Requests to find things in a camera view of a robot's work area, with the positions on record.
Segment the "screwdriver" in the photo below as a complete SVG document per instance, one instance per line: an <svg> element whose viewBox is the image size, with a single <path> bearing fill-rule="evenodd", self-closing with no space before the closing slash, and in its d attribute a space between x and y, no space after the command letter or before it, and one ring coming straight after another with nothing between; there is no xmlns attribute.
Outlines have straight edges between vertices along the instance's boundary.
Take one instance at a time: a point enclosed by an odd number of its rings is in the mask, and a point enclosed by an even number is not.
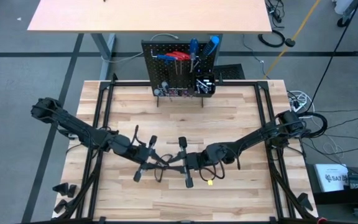
<svg viewBox="0 0 358 224"><path fill-rule="evenodd" d="M190 60L191 60L190 72L193 71L193 64L194 61L196 60L197 51L198 51L198 41L196 38L193 38L190 41Z"/></svg>
<svg viewBox="0 0 358 224"><path fill-rule="evenodd" d="M171 62L174 61L175 62L175 70L176 70L177 75L178 75L178 67L177 67L177 58L176 57L172 57L172 56L169 56L169 55L157 55L157 58L165 60L166 64L168 64L168 61L171 61Z"/></svg>
<svg viewBox="0 0 358 224"><path fill-rule="evenodd" d="M211 40L209 40L209 42L205 45L202 53L200 54L200 56L198 57L198 62L194 65L193 69L199 64L199 62L201 60L205 60L206 57L208 55L210 55L214 50L215 48L218 46L219 44L219 37L216 37L216 36L213 36L211 38Z"/></svg>

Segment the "screwdriver handle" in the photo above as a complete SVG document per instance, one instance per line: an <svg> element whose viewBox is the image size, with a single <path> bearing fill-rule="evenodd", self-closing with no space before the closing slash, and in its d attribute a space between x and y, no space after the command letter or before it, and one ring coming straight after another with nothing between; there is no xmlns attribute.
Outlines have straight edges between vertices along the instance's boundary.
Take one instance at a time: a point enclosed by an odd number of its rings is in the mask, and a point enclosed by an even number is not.
<svg viewBox="0 0 358 224"><path fill-rule="evenodd" d="M209 42L205 45L200 55L200 60L205 60L206 57L215 50L218 44L219 44L219 37L213 36L211 40L209 40Z"/></svg>

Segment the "desk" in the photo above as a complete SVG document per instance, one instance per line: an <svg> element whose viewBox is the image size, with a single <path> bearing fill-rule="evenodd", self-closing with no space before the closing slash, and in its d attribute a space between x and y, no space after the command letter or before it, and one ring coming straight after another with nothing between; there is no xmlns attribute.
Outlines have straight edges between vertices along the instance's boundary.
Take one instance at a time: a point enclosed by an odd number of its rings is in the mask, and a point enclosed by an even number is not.
<svg viewBox="0 0 358 224"><path fill-rule="evenodd" d="M91 33L111 60L115 35L107 44L102 32L265 34L272 28L264 0L41 0L28 30ZM108 70L104 62L100 79Z"/></svg>
<svg viewBox="0 0 358 224"><path fill-rule="evenodd" d="M90 125L99 84L99 81L85 82L76 116ZM269 80L268 84L275 114L289 109L284 82ZM150 86L115 86L112 98L109 127L131 137L138 124L141 141L148 142L151 135L158 136L155 148L160 155L176 154L179 136L187 137L188 152L200 152L208 144L235 141L260 128L255 90L251 86L217 86L213 97L204 99L204 108L201 98L173 98L172 102L160 98L156 107ZM78 141L71 141L70 147L76 144ZM299 142L292 140L291 147L300 149ZM85 158L85 147L72 149L67 154L61 182L80 185ZM317 217L303 156L286 150L284 160L292 191L296 196L301 192L309 195L314 207L311 213ZM192 172L194 187L187 189L184 177L170 171L164 173L161 183L154 180L152 171L144 173L136 183L132 178L137 164L113 152L104 153L94 217L125 221L268 221L276 216L276 210L264 144L244 151L240 162L241 170L237 170L236 163L225 165L226 178L214 180L213 186ZM85 212L90 192L86 196ZM288 217L284 194L280 194ZM63 198L69 201L58 195L57 203Z"/></svg>

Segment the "wooden plank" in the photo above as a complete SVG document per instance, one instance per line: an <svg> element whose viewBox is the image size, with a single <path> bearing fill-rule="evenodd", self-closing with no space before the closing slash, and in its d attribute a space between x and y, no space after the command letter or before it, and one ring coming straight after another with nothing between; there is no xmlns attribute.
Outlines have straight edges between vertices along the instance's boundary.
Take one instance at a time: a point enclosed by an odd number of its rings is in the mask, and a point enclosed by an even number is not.
<svg viewBox="0 0 358 224"><path fill-rule="evenodd" d="M239 34L272 31L264 0L41 0L28 30Z"/></svg>
<svg viewBox="0 0 358 224"><path fill-rule="evenodd" d="M77 117L86 122L93 120L98 86L99 81L85 82ZM289 109L284 82L272 80L269 87L274 112ZM208 144L235 141L260 128L255 91L251 86L218 86L216 94L204 101L204 108L197 98L161 100L157 108L155 99L149 95L149 87L114 87L115 100L109 126L119 129L123 135L132 136L138 124L139 139L147 142L151 135L158 136L155 148L161 156L179 152L179 136L187 137L188 152L201 152ZM298 141L292 139L290 143L291 147L300 150ZM70 146L76 144L78 141L70 142ZM85 157L83 146L67 154L62 182L81 184ZM307 193L315 208L303 157L286 150L284 158L294 194ZM136 183L132 178L138 164L112 152L105 153L95 218L105 216L115 221L267 221L276 216L264 143L244 151L240 163L241 170L237 170L236 163L224 165L225 179L215 179L212 186L204 182L199 173L191 171L195 186L187 189L183 175L172 170L164 172L161 183L155 181L152 170L144 172L140 182ZM220 166L216 169L221 175ZM209 177L205 170L203 175ZM280 195L284 213L288 215L281 189ZM312 214L318 216L316 209Z"/></svg>

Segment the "blue screwdriver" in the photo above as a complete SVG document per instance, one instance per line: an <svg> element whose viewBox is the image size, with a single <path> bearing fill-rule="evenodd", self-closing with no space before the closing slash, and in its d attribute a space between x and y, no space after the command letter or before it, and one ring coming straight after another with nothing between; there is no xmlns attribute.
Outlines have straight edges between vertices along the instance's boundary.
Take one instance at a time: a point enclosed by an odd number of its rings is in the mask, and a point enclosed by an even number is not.
<svg viewBox="0 0 358 224"><path fill-rule="evenodd" d="M196 38L193 38L190 41L190 60L191 60L190 72L193 71L193 64L194 61L196 60L197 53L198 53L198 41Z"/></svg>
<svg viewBox="0 0 358 224"><path fill-rule="evenodd" d="M218 46L219 44L219 37L213 36L211 40L205 45L202 53L198 57L198 62L194 65L192 69L194 69L201 60L205 60L208 55L210 55Z"/></svg>

